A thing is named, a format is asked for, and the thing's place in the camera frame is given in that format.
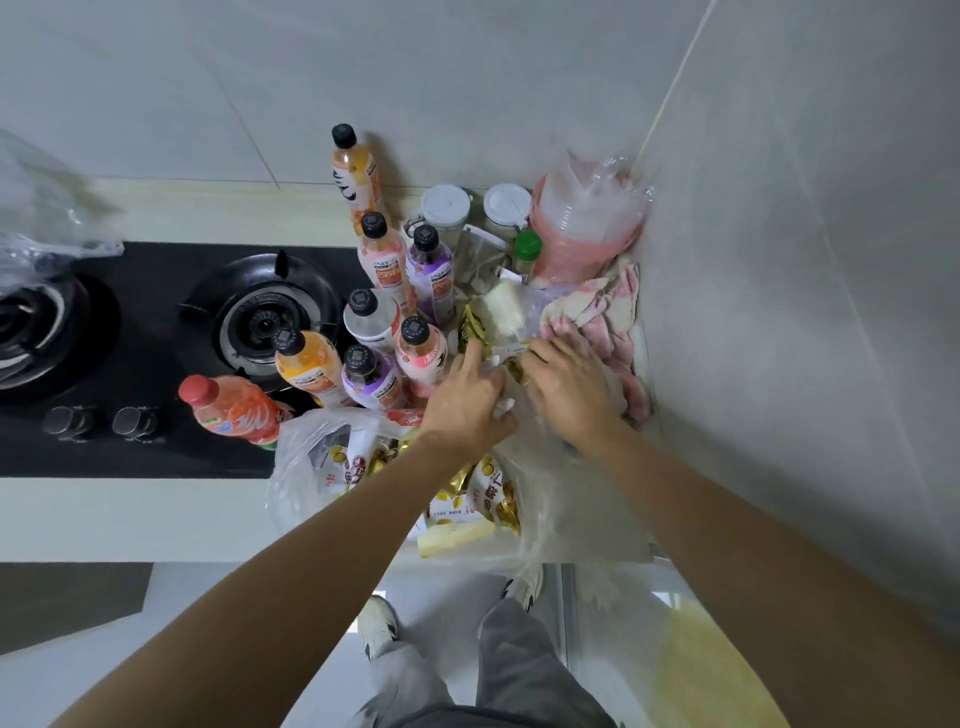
gas stove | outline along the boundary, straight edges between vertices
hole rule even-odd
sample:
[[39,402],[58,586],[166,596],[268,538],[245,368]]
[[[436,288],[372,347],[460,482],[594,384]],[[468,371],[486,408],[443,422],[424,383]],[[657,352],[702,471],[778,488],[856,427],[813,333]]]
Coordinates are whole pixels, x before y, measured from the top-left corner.
[[238,374],[296,410],[280,327],[337,345],[369,281],[351,248],[126,243],[0,300],[0,477],[266,477],[273,454],[214,435],[177,399],[189,374]]

black bottle cap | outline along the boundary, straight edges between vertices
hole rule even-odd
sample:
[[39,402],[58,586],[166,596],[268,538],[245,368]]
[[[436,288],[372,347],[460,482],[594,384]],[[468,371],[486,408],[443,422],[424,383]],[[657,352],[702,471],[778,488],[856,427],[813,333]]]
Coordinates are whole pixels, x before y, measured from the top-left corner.
[[357,134],[350,124],[337,124],[332,133],[333,143],[341,149],[350,149],[357,145]]
[[420,344],[426,344],[426,340],[430,338],[430,326],[422,316],[415,313],[405,318],[400,324],[400,336],[410,346],[418,347]]
[[306,336],[295,328],[279,328],[274,333],[274,349],[287,356],[294,356],[306,347]]
[[360,228],[367,237],[375,240],[387,234],[387,218],[382,212],[366,212],[360,218]]
[[344,366],[352,374],[366,376],[376,369],[376,354],[363,344],[352,344],[344,352]]
[[377,299],[370,288],[357,288],[350,293],[347,305],[357,316],[371,316],[376,311]]
[[440,234],[432,225],[421,225],[414,230],[414,245],[424,253],[433,253],[440,247]]

white jar lid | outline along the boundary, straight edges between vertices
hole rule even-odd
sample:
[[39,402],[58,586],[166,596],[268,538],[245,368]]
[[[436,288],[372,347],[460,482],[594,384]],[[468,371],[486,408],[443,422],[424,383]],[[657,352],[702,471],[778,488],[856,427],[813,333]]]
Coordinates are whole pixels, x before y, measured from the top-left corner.
[[461,225],[470,215],[470,197],[454,184],[438,184],[420,197],[420,213],[430,225],[440,228]]
[[483,211],[497,225],[525,228],[530,202],[530,193],[519,184],[495,184],[483,196]]

gray pants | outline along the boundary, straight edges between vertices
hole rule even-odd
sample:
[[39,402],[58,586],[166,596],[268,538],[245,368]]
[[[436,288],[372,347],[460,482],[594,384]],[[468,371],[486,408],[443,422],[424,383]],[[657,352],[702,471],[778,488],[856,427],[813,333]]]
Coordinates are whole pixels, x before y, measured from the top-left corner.
[[502,599],[481,623],[480,710],[455,709],[444,681],[412,644],[393,643],[371,668],[378,695],[353,717],[355,728],[615,725],[557,658],[546,627],[513,599]]

white shoe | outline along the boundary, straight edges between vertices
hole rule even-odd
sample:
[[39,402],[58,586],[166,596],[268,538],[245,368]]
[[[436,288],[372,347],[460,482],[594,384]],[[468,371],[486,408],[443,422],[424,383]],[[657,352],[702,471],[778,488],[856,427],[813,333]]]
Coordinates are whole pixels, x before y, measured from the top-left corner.
[[507,580],[500,598],[515,599],[524,612],[529,612],[542,588],[543,564],[531,564],[514,578]]
[[382,596],[367,599],[357,616],[357,634],[370,661],[379,657],[388,644],[396,642],[396,615],[390,602]]

